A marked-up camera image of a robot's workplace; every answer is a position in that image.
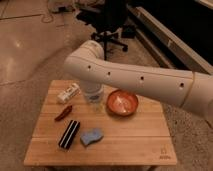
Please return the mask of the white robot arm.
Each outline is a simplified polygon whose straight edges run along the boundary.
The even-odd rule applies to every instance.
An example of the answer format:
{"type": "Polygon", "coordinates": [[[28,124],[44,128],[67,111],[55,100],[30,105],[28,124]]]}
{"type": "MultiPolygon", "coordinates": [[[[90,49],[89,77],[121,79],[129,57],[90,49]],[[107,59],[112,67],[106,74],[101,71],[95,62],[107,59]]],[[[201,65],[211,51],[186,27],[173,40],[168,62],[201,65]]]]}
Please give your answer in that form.
{"type": "Polygon", "coordinates": [[[102,46],[88,40],[65,59],[64,70],[86,95],[108,85],[181,108],[213,125],[213,75],[113,63],[103,55],[102,46]]]}

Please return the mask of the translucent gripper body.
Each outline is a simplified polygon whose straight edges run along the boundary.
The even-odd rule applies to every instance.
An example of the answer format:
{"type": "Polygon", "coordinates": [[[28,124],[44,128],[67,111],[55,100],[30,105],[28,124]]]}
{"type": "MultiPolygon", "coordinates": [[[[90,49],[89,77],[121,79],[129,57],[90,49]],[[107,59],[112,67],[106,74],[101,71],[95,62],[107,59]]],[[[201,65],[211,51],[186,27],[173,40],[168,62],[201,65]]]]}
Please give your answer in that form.
{"type": "Polygon", "coordinates": [[[100,88],[95,92],[84,92],[83,96],[87,104],[91,106],[95,111],[101,111],[103,109],[103,88],[100,88]]]}

